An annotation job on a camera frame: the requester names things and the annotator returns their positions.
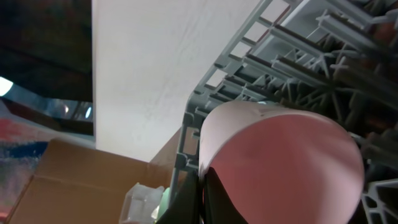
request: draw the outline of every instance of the white surface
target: white surface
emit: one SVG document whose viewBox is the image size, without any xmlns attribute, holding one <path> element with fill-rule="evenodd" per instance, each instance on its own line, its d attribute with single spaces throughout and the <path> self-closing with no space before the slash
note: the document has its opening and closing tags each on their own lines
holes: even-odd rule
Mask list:
<svg viewBox="0 0 398 224">
<path fill-rule="evenodd" d="M 151 160 L 180 127 L 195 85 L 258 2 L 94 2 L 96 147 Z"/>
</svg>

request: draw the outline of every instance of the dish rack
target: dish rack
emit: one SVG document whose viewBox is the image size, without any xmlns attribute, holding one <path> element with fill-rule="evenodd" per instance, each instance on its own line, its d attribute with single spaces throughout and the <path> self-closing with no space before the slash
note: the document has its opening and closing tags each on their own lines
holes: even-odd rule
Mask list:
<svg viewBox="0 0 398 224">
<path fill-rule="evenodd" d="M 262 15 L 272 2 L 255 7 L 190 95 L 169 203 L 179 173 L 199 168 L 199 142 L 195 155 L 183 152 L 188 128 L 200 139 L 203 120 L 228 101 L 278 103 L 327 116 L 357 142 L 366 182 L 350 223 L 398 223 L 396 1 L 285 0 L 270 21 Z M 259 40 L 246 35 L 254 25 L 266 29 Z M 249 50 L 235 55 L 241 44 Z"/>
</svg>

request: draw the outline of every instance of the bright light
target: bright light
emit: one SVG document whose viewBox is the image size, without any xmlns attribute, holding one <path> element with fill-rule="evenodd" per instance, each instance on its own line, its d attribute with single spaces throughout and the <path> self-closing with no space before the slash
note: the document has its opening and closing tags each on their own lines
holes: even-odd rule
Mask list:
<svg viewBox="0 0 398 224">
<path fill-rule="evenodd" d="M 86 111 L 86 118 L 90 116 L 90 113 L 91 113 L 91 107 L 89 107 Z"/>
<path fill-rule="evenodd" d="M 13 82 L 0 77 L 0 96 L 4 96 L 12 87 Z"/>
</svg>

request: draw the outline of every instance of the square hole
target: square hole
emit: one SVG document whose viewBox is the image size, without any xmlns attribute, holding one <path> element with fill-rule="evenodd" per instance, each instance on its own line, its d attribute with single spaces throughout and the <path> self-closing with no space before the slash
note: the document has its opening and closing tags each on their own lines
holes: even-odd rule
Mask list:
<svg viewBox="0 0 398 224">
<path fill-rule="evenodd" d="M 250 46 L 247 46 L 246 44 L 239 42 L 235 48 L 232 50 L 231 54 L 237 56 L 237 57 L 244 57 L 246 53 L 248 53 L 251 50 Z"/>
<path fill-rule="evenodd" d="M 261 17 L 275 22 L 281 15 L 284 14 L 285 10 L 290 7 L 284 0 L 273 0 L 267 9 L 261 14 Z"/>
<path fill-rule="evenodd" d="M 257 42 L 267 32 L 267 30 L 268 28 L 255 22 L 244 36 Z"/>
<path fill-rule="evenodd" d="M 217 69 L 216 72 L 206 82 L 206 84 L 211 85 L 213 87 L 217 87 L 221 83 L 221 81 L 223 81 L 223 79 L 226 75 L 227 75 L 226 72 L 223 72 L 220 69 Z"/>
</svg>

